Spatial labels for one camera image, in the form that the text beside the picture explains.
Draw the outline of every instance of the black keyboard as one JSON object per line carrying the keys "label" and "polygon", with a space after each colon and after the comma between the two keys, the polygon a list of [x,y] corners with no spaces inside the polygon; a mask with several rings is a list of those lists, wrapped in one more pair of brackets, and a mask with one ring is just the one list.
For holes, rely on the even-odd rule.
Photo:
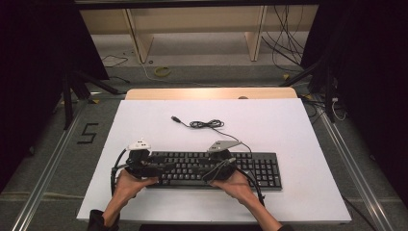
{"label": "black keyboard", "polygon": [[[276,153],[273,152],[231,152],[236,158],[237,166],[248,173],[258,183],[261,191],[280,191],[282,181]],[[201,180],[200,174],[194,173],[197,167],[214,167],[215,165],[201,165],[198,160],[208,158],[206,152],[169,152],[154,151],[151,155],[165,156],[165,163],[174,163],[175,168],[164,173],[152,189],[217,189]]]}

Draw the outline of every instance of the cord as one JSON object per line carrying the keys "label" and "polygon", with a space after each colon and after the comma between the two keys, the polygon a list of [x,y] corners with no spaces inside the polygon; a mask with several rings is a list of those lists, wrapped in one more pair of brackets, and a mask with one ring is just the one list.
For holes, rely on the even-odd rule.
{"label": "cord", "polygon": [[258,194],[258,200],[259,202],[261,202],[261,204],[265,207],[265,202],[264,202],[264,196],[261,193],[261,189],[259,188],[258,184],[256,184],[256,182],[252,179],[252,177],[250,177],[248,174],[246,174],[246,172],[244,172],[243,170],[241,170],[238,167],[235,167],[235,170],[237,170],[238,172],[240,172],[242,175],[244,175],[246,177],[246,179],[248,179],[252,185],[254,185],[254,188],[256,190],[256,193]]}
{"label": "cord", "polygon": [[[222,122],[222,121],[220,121],[220,120],[218,120],[218,119],[213,119],[213,120],[211,120],[211,121],[209,121],[209,122],[207,122],[207,123],[201,122],[201,121],[193,121],[193,122],[190,123],[190,126],[189,126],[189,125],[186,125],[184,122],[182,122],[182,121],[181,121],[178,117],[176,117],[176,116],[172,116],[171,119],[172,119],[173,121],[175,121],[175,122],[178,122],[178,123],[183,124],[183,125],[186,126],[186,127],[190,127],[190,128],[194,128],[194,129],[211,128],[211,129],[213,129],[214,131],[220,133],[221,135],[230,137],[230,138],[234,139],[235,141],[239,141],[237,138],[235,138],[235,137],[233,137],[233,136],[231,136],[231,135],[222,133],[222,132],[220,132],[220,131],[218,131],[218,130],[216,129],[217,127],[222,127],[222,126],[224,126],[224,122]],[[243,142],[242,142],[242,145],[246,146],[246,147],[249,149],[249,152],[252,153],[251,148],[249,148],[249,146],[247,146],[247,145],[246,145],[245,143],[243,143]]]}
{"label": "cord", "polygon": [[316,117],[315,120],[313,120],[313,122],[311,122],[311,124],[312,124],[312,125],[315,124],[316,121],[318,121],[318,119],[319,119],[319,118],[321,117],[321,115],[323,115],[323,114],[324,114],[324,111],[322,111],[322,112],[319,114],[319,116]]}
{"label": "cord", "polygon": [[[268,35],[268,37],[269,37],[274,43],[276,43],[276,45],[278,45],[281,49],[284,49],[284,50],[289,51],[289,52],[293,52],[293,50],[291,50],[291,49],[289,49],[289,48],[287,48],[287,47],[285,47],[285,46],[279,44],[278,41],[276,41],[275,39],[273,39],[273,37],[269,34],[269,32],[267,32],[267,35]],[[296,53],[297,53],[299,56],[300,56],[300,55],[303,55],[302,52],[296,52]]]}
{"label": "cord", "polygon": [[230,163],[235,162],[235,158],[231,158],[231,159],[223,160],[222,162],[218,163],[213,169],[211,169],[209,172],[205,173],[202,176],[202,178],[208,176],[209,174],[211,174],[213,171],[215,171],[217,169],[217,172],[214,175],[213,179],[209,180],[209,182],[214,181],[217,178],[217,176],[218,176],[219,172],[221,171],[222,167],[225,167],[225,166],[229,165]]}
{"label": "cord", "polygon": [[108,56],[104,57],[104,58],[102,59],[102,61],[106,60],[106,58],[108,58],[108,57],[114,57],[114,58],[121,59],[121,60],[124,60],[124,61],[122,61],[122,62],[120,62],[120,63],[117,63],[117,64],[114,64],[114,65],[105,65],[105,67],[114,67],[114,66],[123,64],[123,63],[125,63],[125,62],[128,61],[128,58],[118,57],[118,56],[114,56],[114,55],[108,55]]}
{"label": "cord", "polygon": [[143,67],[144,74],[148,80],[151,81],[157,81],[157,82],[162,82],[162,83],[167,83],[167,84],[192,84],[192,85],[198,85],[200,87],[217,87],[217,88],[223,88],[223,86],[220,85],[210,85],[210,84],[199,84],[195,82],[178,82],[178,81],[167,81],[167,80],[160,80],[160,79],[153,79],[147,74],[146,67],[144,64],[140,63],[141,67]]}
{"label": "cord", "polygon": [[119,79],[119,80],[122,80],[123,82],[125,82],[125,83],[127,83],[127,84],[130,84],[130,81],[129,81],[129,80],[125,80],[125,79],[120,78],[120,77],[118,77],[118,76],[110,76],[109,78],[110,78],[110,79]]}
{"label": "cord", "polygon": [[370,226],[370,228],[374,231],[376,231],[377,229],[374,227],[374,225],[371,224],[371,222],[366,218],[366,216],[363,215],[363,213],[357,209],[357,207],[355,207],[347,198],[345,198],[345,196],[342,195],[342,199],[349,205],[351,206],[351,208],[354,209],[355,212],[357,212],[357,214],[359,214],[361,216],[361,218]]}
{"label": "cord", "polygon": [[335,103],[336,103],[336,101],[333,101],[333,104],[332,104],[333,115],[334,115],[338,120],[340,120],[340,121],[345,120],[345,115],[346,115],[346,113],[344,113],[343,117],[339,117],[339,116],[336,114],[336,110],[335,110],[335,108],[334,108]]}
{"label": "cord", "polygon": [[[264,38],[262,38],[262,39],[266,42],[266,44],[269,46],[269,48],[272,49],[272,61],[273,61],[273,63],[275,64],[275,66],[277,66],[278,68],[283,69],[283,70],[289,70],[289,69],[286,69],[286,68],[283,68],[283,67],[279,66],[279,65],[276,63],[275,58],[274,58],[274,52],[273,52],[273,51],[275,51],[275,52],[277,52],[277,53],[283,55],[282,52],[280,52],[278,49],[276,49],[276,46],[277,46],[277,45],[280,46],[281,48],[286,49],[287,51],[290,51],[290,52],[292,53],[292,56],[293,56],[294,60],[291,59],[291,58],[289,58],[289,57],[286,56],[286,55],[283,55],[283,56],[284,56],[285,58],[287,58],[288,60],[290,60],[291,62],[293,62],[294,64],[299,65],[299,61],[297,60],[298,58],[296,57],[296,55],[299,56],[299,58],[301,59],[301,58],[302,58],[302,56],[301,56],[302,53],[300,53],[300,52],[297,50],[296,47],[298,46],[298,47],[300,47],[301,49],[304,49],[304,48],[303,48],[302,45],[299,44],[299,42],[297,42],[297,40],[294,38],[293,35],[297,32],[297,30],[298,30],[298,28],[299,28],[299,25],[300,25],[300,22],[302,21],[302,18],[303,18],[303,7],[302,7],[302,13],[301,13],[300,20],[299,20],[299,22],[297,23],[296,30],[295,30],[295,32],[293,33],[293,35],[289,32],[289,23],[288,23],[289,6],[286,6],[285,9],[284,9],[284,11],[282,12],[282,18],[284,18],[284,19],[281,18],[281,16],[279,15],[278,11],[276,10],[276,7],[274,7],[274,9],[275,9],[276,15],[277,15],[277,17],[278,17],[278,19],[279,19],[279,22],[280,22],[281,28],[282,28],[281,31],[280,31],[279,37],[278,37],[277,40],[274,40],[274,39],[270,36],[270,34],[267,33],[268,36],[270,37],[270,39],[274,42],[274,45],[273,45],[273,46],[270,45]],[[286,47],[284,47],[283,45],[278,44],[279,39],[281,39],[281,38],[283,37],[283,33],[284,33],[284,32],[285,32],[286,35],[287,35],[289,48],[286,48]]]}
{"label": "cord", "polygon": [[112,169],[111,169],[111,192],[112,192],[112,195],[114,195],[114,192],[115,192],[116,173],[117,173],[117,171],[119,169],[121,169],[123,167],[126,167],[126,165],[123,165],[123,166],[120,166],[120,167],[118,166],[119,161],[122,158],[123,154],[125,154],[125,152],[126,152],[126,148],[123,149],[123,151],[119,154],[119,156],[117,157],[115,166],[112,167]]}

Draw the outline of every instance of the plug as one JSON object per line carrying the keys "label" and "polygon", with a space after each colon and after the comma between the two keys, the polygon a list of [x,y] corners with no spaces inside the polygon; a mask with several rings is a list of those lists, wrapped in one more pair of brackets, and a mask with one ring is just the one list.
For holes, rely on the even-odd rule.
{"label": "plug", "polygon": [[176,116],[172,116],[171,119],[173,119],[175,122],[181,123],[181,120]]}

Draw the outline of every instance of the sleeve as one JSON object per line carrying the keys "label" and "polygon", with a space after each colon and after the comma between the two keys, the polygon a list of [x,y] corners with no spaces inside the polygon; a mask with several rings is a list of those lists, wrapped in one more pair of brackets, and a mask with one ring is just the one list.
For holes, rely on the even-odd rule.
{"label": "sleeve", "polygon": [[294,229],[289,224],[285,224],[278,231],[294,231]]}
{"label": "sleeve", "polygon": [[119,216],[115,220],[114,225],[112,227],[105,227],[104,219],[102,217],[103,212],[99,210],[91,210],[89,213],[89,223],[88,223],[88,231],[117,231],[119,230]]}

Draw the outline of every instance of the spacebar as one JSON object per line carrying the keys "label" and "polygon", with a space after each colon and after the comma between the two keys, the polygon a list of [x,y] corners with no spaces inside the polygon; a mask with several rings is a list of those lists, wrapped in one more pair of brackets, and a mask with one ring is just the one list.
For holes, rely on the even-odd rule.
{"label": "spacebar", "polygon": [[204,181],[197,180],[170,180],[170,186],[207,186]]}

